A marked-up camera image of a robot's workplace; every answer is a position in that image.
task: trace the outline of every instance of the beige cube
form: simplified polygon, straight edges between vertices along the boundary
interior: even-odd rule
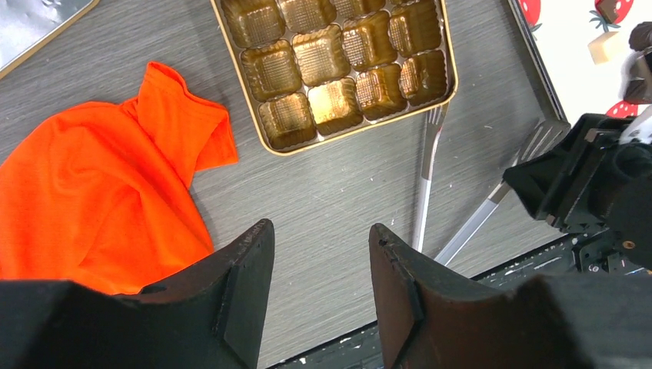
[[[627,49],[627,40],[620,32],[603,33],[589,44],[589,51],[595,64],[607,63]]]

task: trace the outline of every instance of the orange napkin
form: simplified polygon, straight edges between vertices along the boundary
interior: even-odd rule
[[[0,166],[0,278],[137,293],[213,252],[188,188],[236,162],[226,109],[152,62],[137,97],[49,118]]]

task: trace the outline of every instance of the strawberry print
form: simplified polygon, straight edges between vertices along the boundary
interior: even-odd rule
[[[539,16],[541,16],[541,0],[518,0],[525,16],[525,21],[530,26],[530,31],[534,32],[541,27]]]
[[[612,118],[636,117],[637,115],[638,105],[633,105],[625,101],[617,103],[607,111],[607,117]]]
[[[595,0],[595,5],[597,6],[601,1],[602,0]],[[605,32],[609,32],[609,28],[620,28],[619,23],[621,23],[625,17],[627,17],[627,14],[629,14],[633,3],[634,0],[618,0],[616,3],[616,13],[618,14],[618,17],[614,23],[607,22],[607,20],[604,19],[604,17],[597,10],[591,10],[589,12],[594,16],[589,22],[597,22],[595,28],[602,27],[602,30]]]

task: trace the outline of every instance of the white tray with strawberry print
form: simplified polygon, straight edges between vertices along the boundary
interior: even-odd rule
[[[596,65],[588,45],[604,32],[631,31],[652,21],[652,0],[620,0],[608,24],[596,10],[599,0],[509,0],[557,115],[574,124],[584,113],[623,118],[647,105],[623,101],[634,51]]]

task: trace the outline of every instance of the wooden table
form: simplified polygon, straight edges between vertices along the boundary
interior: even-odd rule
[[[551,109],[505,0],[448,1],[460,88],[448,111],[424,252],[434,256],[497,184],[528,131]],[[181,72],[195,94],[231,112],[240,164],[197,174],[192,195],[216,247],[259,218],[277,254],[260,367],[375,319],[368,231],[409,240],[423,117],[281,158],[258,141],[203,0],[104,0],[0,80],[0,161],[41,121],[87,100],[136,94],[147,61]],[[551,239],[512,194],[453,268],[476,274]]]

